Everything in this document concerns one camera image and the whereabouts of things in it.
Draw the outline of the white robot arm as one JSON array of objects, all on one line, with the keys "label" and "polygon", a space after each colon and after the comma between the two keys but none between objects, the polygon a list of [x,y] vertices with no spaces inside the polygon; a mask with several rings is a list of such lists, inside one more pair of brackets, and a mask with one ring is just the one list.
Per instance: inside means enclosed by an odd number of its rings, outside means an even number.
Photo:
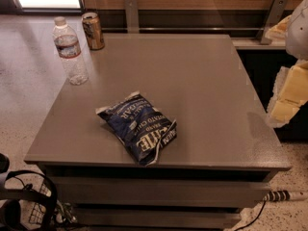
[{"label": "white robot arm", "polygon": [[290,68],[281,66],[267,107],[267,123],[280,128],[308,101],[308,0],[303,0],[293,13],[267,32],[269,39],[285,41],[286,52],[297,62]]}]

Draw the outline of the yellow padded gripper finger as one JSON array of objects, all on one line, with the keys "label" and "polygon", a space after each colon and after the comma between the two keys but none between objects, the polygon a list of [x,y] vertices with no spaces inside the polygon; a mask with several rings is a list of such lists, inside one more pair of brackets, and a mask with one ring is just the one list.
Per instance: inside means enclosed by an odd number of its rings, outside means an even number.
[{"label": "yellow padded gripper finger", "polygon": [[267,107],[267,124],[281,128],[308,101],[308,62],[297,61],[290,68],[282,66],[276,75],[272,93]]}]

